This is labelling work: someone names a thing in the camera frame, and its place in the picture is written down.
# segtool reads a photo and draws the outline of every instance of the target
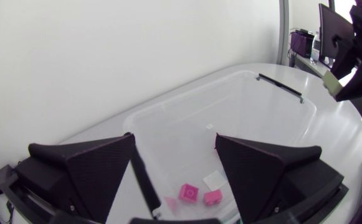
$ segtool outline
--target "black handle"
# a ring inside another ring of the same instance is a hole
[[[299,91],[294,90],[293,88],[290,88],[289,86],[287,86],[287,85],[285,85],[285,84],[283,84],[283,83],[281,83],[281,82],[279,82],[279,81],[277,81],[277,80],[274,80],[273,78],[269,78],[268,76],[263,75],[263,74],[261,74],[261,73],[258,74],[257,80],[259,81],[260,78],[263,78],[264,80],[267,80],[268,82],[273,83],[275,86],[277,86],[277,87],[279,87],[279,88],[283,88],[283,89],[287,90],[288,92],[290,92],[291,94],[299,97],[300,103],[303,103],[303,102],[304,102],[304,100],[303,100],[303,98],[302,98],[302,94],[301,94]]]
[[[149,210],[154,219],[159,217],[159,214],[153,214],[153,211],[160,207],[161,202],[158,198],[153,185],[150,182],[148,173],[145,169],[145,164],[141,156],[139,155],[138,150],[136,149],[131,158],[131,164],[133,171],[136,175],[136,179],[138,180],[139,188],[142,191],[143,197],[145,198],[146,203],[148,204]]]

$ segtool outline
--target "bottle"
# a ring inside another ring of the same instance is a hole
[[[320,50],[320,39],[319,32],[315,33],[315,37],[312,41],[312,49],[311,49],[311,63],[316,65],[319,60],[319,50]]]

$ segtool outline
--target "white wall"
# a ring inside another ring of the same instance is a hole
[[[278,0],[0,0],[0,168],[278,42]]]
[[[290,29],[296,27],[313,33],[319,31],[320,3],[329,6],[328,0],[289,0]]]
[[[353,5],[356,6],[355,0],[335,0],[335,11],[350,23],[353,23],[353,20],[350,16],[350,10]]]

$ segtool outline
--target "pink cube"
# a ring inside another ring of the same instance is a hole
[[[199,189],[189,184],[184,184],[179,191],[178,199],[186,202],[195,202],[198,198]]]
[[[218,189],[218,190],[215,190],[212,192],[207,192],[204,194],[203,199],[204,199],[204,203],[207,206],[217,204],[217,203],[221,202],[221,200],[222,200],[221,190]]]

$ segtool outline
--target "clear plastic bin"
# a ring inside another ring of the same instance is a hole
[[[200,86],[133,113],[124,132],[136,136],[136,146],[162,201],[166,220],[219,218],[225,223],[239,217],[229,184],[221,187],[222,202],[207,207],[210,191],[203,178],[218,170],[225,178],[214,149],[216,133],[253,141],[296,146],[316,112],[308,99],[242,71]],[[196,203],[177,200],[171,211],[164,197],[177,198],[185,183],[199,188]]]

